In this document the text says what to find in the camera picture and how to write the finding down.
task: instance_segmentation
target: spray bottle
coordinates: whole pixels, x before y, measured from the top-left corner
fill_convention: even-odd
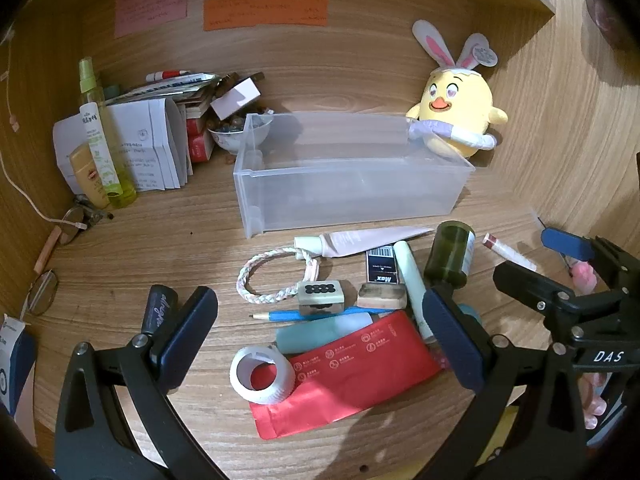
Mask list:
[[[95,166],[114,207],[125,207],[136,199],[136,188],[120,157],[120,139],[104,105],[104,92],[95,79],[90,57],[79,63],[82,102],[80,117]]]

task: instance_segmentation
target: spray bottle cap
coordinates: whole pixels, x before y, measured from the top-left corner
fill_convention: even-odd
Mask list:
[[[90,57],[85,57],[78,64],[80,69],[80,91],[84,94],[98,86],[95,80],[94,63]]]
[[[319,236],[296,236],[293,238],[293,246],[297,249],[304,249],[312,256],[322,256],[322,240]],[[297,260],[304,260],[302,256],[296,254]]]

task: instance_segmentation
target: pink sticky note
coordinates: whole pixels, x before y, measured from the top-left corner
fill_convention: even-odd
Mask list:
[[[116,0],[115,37],[187,16],[187,0]]]

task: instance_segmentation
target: red packet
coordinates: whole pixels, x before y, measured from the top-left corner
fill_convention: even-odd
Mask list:
[[[289,361],[296,372],[293,393],[270,406],[249,403],[258,435],[265,440],[341,420],[440,370],[402,310]],[[256,368],[252,385],[263,389],[274,377],[273,365]]]

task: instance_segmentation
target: transparent box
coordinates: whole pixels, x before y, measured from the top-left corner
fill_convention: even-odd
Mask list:
[[[248,115],[234,168],[247,238],[265,231],[445,215],[474,167],[402,116]]]

